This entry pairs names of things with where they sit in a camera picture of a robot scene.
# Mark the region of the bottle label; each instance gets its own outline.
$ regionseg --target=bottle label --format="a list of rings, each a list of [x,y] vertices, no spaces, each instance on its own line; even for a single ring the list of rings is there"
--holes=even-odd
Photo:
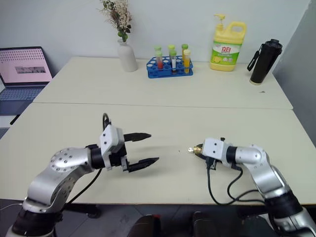
[[[241,44],[220,43],[214,41],[211,63],[221,65],[235,65],[240,48]]]
[[[172,69],[176,69],[176,59],[175,58],[171,59],[171,63],[172,63]]]

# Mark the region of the laptop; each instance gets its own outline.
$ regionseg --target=laptop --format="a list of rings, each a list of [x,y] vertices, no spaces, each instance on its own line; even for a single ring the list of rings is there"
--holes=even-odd
[[[21,114],[52,80],[42,47],[0,48],[0,79],[0,115]]]

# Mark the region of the yellow cap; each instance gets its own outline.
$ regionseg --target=yellow cap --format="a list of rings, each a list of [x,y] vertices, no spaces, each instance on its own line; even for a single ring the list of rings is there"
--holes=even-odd
[[[169,50],[173,50],[173,49],[175,49],[175,48],[176,48],[176,46],[175,46],[174,44],[168,45],[168,49],[169,49]]]
[[[184,55],[190,55],[191,51],[189,49],[185,49],[185,50],[183,50],[183,54]]]
[[[225,19],[224,14],[215,14],[214,16],[218,16],[221,21]]]

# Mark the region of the pink screen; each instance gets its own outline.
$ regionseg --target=pink screen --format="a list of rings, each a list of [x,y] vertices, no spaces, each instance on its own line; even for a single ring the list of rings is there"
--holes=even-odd
[[[52,80],[40,48],[0,50],[0,74],[5,83]]]

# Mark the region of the white table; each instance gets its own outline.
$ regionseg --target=white table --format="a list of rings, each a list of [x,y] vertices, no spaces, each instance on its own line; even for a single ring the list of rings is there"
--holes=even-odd
[[[46,168],[56,151],[98,143],[103,112],[125,133],[152,134],[144,141],[126,143],[131,163],[149,157],[160,159],[133,173],[122,172],[120,167],[102,171],[76,202],[213,203],[207,192],[205,163],[189,154],[187,148],[206,137],[226,137],[236,146],[263,147],[298,200],[303,204],[316,203],[316,190],[312,188],[316,149],[291,110],[49,103],[31,104],[0,140],[0,198],[23,199],[30,182]],[[226,186],[237,174],[221,164],[211,174],[219,200],[228,200]],[[82,177],[71,197],[94,175]],[[234,185],[233,194],[252,188],[245,170]]]
[[[119,59],[74,57],[34,100],[146,106],[292,109],[270,73],[261,86],[249,83],[246,64],[232,72],[214,71],[194,62],[194,75],[149,79],[146,60],[139,69],[122,70]]]

